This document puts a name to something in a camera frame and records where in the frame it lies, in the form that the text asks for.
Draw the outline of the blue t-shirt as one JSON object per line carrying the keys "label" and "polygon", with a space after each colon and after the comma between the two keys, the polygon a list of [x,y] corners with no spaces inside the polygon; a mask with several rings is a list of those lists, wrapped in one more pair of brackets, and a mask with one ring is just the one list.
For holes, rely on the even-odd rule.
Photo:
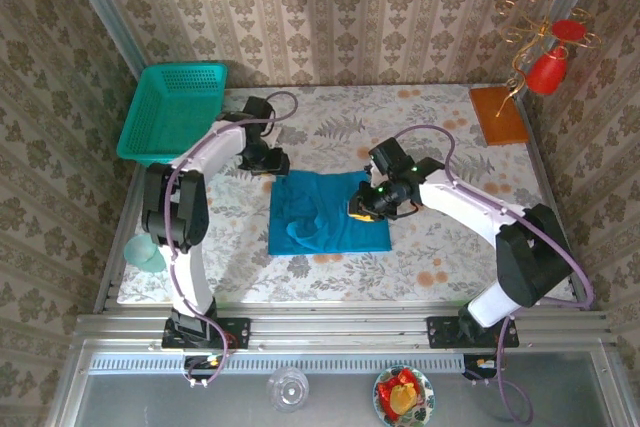
{"label": "blue t-shirt", "polygon": [[348,215],[364,172],[290,171],[271,188],[268,253],[272,256],[388,252],[389,225]]}

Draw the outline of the floral tablecloth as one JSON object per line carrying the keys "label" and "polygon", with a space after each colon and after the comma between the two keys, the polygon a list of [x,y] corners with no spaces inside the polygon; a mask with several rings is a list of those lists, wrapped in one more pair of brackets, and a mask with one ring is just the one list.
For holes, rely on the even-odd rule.
{"label": "floral tablecloth", "polygon": [[[274,101],[291,116],[274,130],[295,170],[358,172],[397,136],[415,159],[449,159],[464,181],[507,202],[544,201],[524,144],[488,146],[466,86],[299,87]],[[272,181],[228,162],[208,185],[206,277],[219,302],[465,302],[495,277],[489,244],[456,220],[422,210],[390,225],[387,253],[271,256]]]}

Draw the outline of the teal plastic basket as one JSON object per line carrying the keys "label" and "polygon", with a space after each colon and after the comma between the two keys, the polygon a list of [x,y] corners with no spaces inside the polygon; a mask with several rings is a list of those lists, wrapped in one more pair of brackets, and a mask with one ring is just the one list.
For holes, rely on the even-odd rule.
{"label": "teal plastic basket", "polygon": [[221,63],[164,63],[145,68],[117,155],[148,166],[189,150],[222,110],[228,68]]}

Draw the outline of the orange wooden base board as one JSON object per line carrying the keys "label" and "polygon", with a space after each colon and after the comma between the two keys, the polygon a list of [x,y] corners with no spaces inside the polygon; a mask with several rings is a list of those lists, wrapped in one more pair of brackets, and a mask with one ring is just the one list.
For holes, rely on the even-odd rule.
{"label": "orange wooden base board", "polygon": [[528,131],[506,87],[472,88],[469,94],[488,146],[529,141]]}

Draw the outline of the translucent green round disc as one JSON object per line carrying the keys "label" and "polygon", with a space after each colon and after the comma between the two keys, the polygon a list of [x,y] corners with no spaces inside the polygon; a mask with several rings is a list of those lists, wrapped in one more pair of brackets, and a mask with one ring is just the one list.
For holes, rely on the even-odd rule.
{"label": "translucent green round disc", "polygon": [[149,273],[161,273],[166,269],[166,262],[159,248],[145,262],[144,270]]}

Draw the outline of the translucent green cup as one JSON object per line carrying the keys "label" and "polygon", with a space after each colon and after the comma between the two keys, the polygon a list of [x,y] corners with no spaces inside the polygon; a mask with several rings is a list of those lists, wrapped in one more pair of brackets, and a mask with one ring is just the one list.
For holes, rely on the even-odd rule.
{"label": "translucent green cup", "polygon": [[132,237],[124,247],[125,260],[146,272],[154,272],[157,269],[156,255],[157,245],[148,234],[139,234]]}

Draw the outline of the red foil wrapper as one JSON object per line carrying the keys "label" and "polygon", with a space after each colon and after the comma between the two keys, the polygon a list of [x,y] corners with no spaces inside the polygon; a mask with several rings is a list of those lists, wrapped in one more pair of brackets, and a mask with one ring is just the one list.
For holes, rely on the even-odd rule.
{"label": "red foil wrapper", "polygon": [[409,368],[394,368],[391,370],[391,377],[383,382],[378,382],[376,392],[380,405],[384,410],[385,416],[391,421],[397,421],[403,415],[395,414],[389,405],[391,389],[398,384],[413,383],[417,393],[420,393],[420,383]]}

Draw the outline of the clear plastic cup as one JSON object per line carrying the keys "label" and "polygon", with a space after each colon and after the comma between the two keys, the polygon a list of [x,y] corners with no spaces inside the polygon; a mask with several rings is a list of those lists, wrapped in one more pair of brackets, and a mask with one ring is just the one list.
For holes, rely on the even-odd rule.
{"label": "clear plastic cup", "polygon": [[277,369],[267,382],[267,393],[272,406],[283,413],[301,409],[307,402],[309,390],[306,375],[292,366]]}

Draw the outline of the red goblet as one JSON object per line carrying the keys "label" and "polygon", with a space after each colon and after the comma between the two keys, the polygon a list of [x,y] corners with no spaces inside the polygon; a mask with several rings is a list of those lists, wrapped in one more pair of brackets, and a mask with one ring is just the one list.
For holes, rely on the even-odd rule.
{"label": "red goblet", "polygon": [[568,45],[584,40],[587,28],[577,20],[563,19],[551,25],[552,46],[543,53],[526,75],[528,89],[536,94],[553,94],[566,76]]}

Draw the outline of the leaf patterned plate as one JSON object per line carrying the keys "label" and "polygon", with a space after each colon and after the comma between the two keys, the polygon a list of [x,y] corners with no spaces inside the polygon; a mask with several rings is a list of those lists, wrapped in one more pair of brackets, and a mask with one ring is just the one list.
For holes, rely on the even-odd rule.
{"label": "leaf patterned plate", "polygon": [[[380,405],[376,385],[391,377],[391,370],[394,368],[409,368],[418,382],[420,383],[420,393],[418,394],[417,405],[409,410],[405,415],[401,416],[397,421],[391,421],[385,416],[384,410]],[[385,369],[376,379],[373,386],[373,405],[379,419],[385,427],[427,427],[431,415],[435,408],[435,394],[433,387],[427,377],[417,369],[407,365],[395,365]]]}

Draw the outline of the aluminium rail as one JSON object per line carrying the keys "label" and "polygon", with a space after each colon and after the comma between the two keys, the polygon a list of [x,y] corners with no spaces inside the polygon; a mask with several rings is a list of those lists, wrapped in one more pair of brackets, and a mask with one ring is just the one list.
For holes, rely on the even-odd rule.
{"label": "aluminium rail", "polygon": [[[250,319],[251,353],[413,353],[428,349],[427,320],[452,316],[451,303],[310,302],[219,304],[222,317]],[[75,343],[157,352],[165,305],[113,307],[79,317]],[[598,311],[535,307],[516,316],[521,353],[611,348],[616,337]]]}

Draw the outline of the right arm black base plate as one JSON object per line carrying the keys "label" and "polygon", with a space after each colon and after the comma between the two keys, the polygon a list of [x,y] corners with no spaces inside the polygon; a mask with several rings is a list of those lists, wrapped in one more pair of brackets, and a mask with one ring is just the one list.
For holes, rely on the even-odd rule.
{"label": "right arm black base plate", "polygon": [[484,328],[471,317],[432,316],[426,319],[426,327],[432,349],[497,348],[502,321]]}

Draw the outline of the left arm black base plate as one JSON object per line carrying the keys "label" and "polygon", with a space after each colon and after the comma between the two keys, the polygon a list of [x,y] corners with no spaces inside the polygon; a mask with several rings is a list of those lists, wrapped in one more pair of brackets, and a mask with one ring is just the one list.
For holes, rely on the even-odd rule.
{"label": "left arm black base plate", "polygon": [[[248,318],[218,318],[218,326],[225,334],[229,349],[246,350],[249,346],[250,320]],[[223,348],[221,334],[208,322],[188,316],[170,317],[164,326],[163,349]]]}

